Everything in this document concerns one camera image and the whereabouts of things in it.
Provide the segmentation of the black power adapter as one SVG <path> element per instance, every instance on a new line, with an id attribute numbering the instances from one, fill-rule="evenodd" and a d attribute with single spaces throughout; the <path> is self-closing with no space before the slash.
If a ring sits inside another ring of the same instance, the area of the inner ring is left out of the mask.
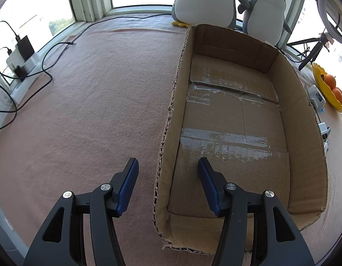
<path id="1" fill-rule="evenodd" d="M 28 60 L 34 53 L 34 49 L 30 43 L 30 40 L 28 36 L 24 36 L 22 39 L 17 35 L 16 36 L 17 41 L 17 49 L 20 55 L 22 56 L 22 59 L 24 61 Z"/>

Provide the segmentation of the pink blanket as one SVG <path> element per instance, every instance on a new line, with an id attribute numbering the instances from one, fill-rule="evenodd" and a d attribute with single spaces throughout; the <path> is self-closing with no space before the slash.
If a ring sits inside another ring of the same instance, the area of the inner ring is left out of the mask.
<path id="1" fill-rule="evenodd" d="M 126 265 L 210 265 L 211 255 L 165 248 L 153 224 L 159 151 L 188 28 L 170 16 L 95 24 L 58 46 L 37 94 L 0 131 L 0 207 L 29 246 L 65 191 L 91 192 L 132 157 L 139 174 L 127 211 L 114 221 Z M 342 115 L 326 106 L 327 205 L 300 230 L 315 262 L 342 232 Z"/>

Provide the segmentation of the yellow fruit bowl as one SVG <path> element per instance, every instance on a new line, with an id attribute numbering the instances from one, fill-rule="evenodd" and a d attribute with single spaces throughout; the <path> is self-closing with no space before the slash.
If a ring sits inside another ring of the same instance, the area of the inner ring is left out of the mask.
<path id="1" fill-rule="evenodd" d="M 322 76 L 326 76 L 325 70 L 318 64 L 312 64 L 312 72 L 318 89 L 321 91 L 324 98 L 340 113 L 342 113 L 342 103 L 336 98 L 331 88 L 322 79 Z"/>

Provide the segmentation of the small plush penguin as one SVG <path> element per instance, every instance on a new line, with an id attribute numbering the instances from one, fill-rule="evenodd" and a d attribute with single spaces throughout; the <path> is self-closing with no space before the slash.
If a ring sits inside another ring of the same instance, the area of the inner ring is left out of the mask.
<path id="1" fill-rule="evenodd" d="M 248 8 L 243 3 L 238 6 L 243 15 L 244 33 L 273 46 L 278 44 L 282 31 L 291 34 L 284 18 L 285 0 L 248 0 L 248 3 Z"/>

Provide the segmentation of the open cardboard box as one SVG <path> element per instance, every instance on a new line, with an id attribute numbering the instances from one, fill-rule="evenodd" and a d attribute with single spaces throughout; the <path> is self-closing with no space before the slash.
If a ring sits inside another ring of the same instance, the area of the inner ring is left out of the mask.
<path id="1" fill-rule="evenodd" d="M 274 191 L 299 230 L 326 209 L 321 131 L 295 69 L 275 47 L 212 25 L 185 35 L 152 212 L 165 248 L 211 255 L 223 222 L 206 201 L 201 157 L 248 192 Z"/>

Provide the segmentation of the white usb charger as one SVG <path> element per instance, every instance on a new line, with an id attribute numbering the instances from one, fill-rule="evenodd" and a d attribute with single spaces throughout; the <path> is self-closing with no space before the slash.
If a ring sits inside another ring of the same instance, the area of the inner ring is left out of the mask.
<path id="1" fill-rule="evenodd" d="M 324 147 L 324 153 L 328 152 L 329 150 L 329 140 L 328 137 L 331 133 L 331 128 L 326 125 L 325 122 L 319 123 L 318 124 L 319 129 L 321 131 L 321 137 L 323 140 L 323 147 Z"/>

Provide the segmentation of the white power strip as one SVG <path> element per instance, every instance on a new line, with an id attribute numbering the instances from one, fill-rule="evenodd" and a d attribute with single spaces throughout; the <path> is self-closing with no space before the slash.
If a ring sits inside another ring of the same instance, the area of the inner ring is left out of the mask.
<path id="1" fill-rule="evenodd" d="M 24 61 L 15 46 L 15 50 L 6 59 L 6 63 L 18 81 L 18 86 L 12 91 L 11 97 L 16 104 L 20 104 L 30 86 L 40 75 L 39 73 L 33 75 L 39 71 L 41 66 L 39 55 L 35 52 L 28 60 Z"/>

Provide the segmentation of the large plush penguin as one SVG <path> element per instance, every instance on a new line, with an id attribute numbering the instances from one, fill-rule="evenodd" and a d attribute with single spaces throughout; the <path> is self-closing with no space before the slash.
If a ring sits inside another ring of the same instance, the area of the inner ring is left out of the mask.
<path id="1" fill-rule="evenodd" d="M 175 0 L 172 5 L 173 26 L 189 27 L 197 24 L 234 29 L 237 20 L 235 2 L 246 10 L 248 0 Z"/>

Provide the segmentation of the white plug-in device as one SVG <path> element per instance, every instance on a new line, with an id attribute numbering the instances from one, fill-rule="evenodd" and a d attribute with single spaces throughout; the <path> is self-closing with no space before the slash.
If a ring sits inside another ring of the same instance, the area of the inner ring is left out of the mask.
<path id="1" fill-rule="evenodd" d="M 320 90 L 315 86 L 312 85 L 309 87 L 309 99 L 314 105 L 314 108 L 318 112 L 324 112 L 324 106 L 326 104 L 326 100 Z"/>

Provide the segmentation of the black tripod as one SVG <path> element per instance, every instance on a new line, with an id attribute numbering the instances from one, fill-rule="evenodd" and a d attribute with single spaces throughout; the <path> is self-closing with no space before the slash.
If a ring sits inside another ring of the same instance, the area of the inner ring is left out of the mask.
<path id="1" fill-rule="evenodd" d="M 328 32 L 322 32 L 319 38 L 310 38 L 288 43 L 287 46 L 294 48 L 298 45 L 304 45 L 304 51 L 299 53 L 301 57 L 301 63 L 298 66 L 298 70 L 301 71 L 308 63 L 313 63 L 322 48 L 329 51 L 327 43 L 330 43 L 330 35 Z"/>

